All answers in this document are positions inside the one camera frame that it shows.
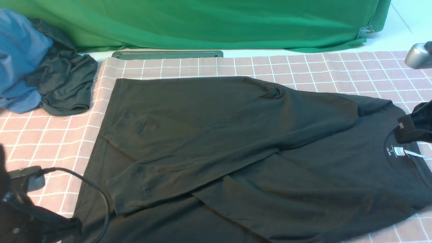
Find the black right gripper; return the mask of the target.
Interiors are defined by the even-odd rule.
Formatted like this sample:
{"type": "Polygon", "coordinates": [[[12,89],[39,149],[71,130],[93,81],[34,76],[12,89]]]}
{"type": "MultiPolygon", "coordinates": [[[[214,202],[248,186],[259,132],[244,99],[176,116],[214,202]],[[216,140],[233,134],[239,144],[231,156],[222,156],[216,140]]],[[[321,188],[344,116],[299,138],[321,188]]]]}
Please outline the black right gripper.
{"type": "Polygon", "coordinates": [[[412,113],[398,118],[394,135],[399,144],[432,143],[432,102],[420,103],[412,113]]]}

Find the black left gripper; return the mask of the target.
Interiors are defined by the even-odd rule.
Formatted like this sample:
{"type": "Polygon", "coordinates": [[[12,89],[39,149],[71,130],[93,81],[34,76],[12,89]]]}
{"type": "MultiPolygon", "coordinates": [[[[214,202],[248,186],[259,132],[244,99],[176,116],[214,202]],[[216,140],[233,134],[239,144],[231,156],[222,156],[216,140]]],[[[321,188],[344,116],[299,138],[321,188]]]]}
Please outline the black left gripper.
{"type": "Polygon", "coordinates": [[[81,236],[78,218],[66,218],[36,206],[27,193],[13,191],[6,170],[6,153],[1,147],[1,242],[56,243],[81,236]]]}

